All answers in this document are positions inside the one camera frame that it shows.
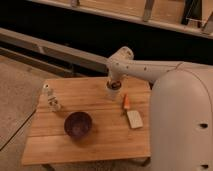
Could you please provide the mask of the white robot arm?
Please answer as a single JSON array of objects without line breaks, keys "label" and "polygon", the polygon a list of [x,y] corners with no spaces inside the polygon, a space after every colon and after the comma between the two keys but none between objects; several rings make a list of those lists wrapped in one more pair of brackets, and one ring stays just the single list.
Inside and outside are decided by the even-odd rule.
[{"label": "white robot arm", "polygon": [[149,106],[151,171],[213,171],[213,65],[139,61],[126,46],[111,55],[107,88],[125,75],[153,85]]}]

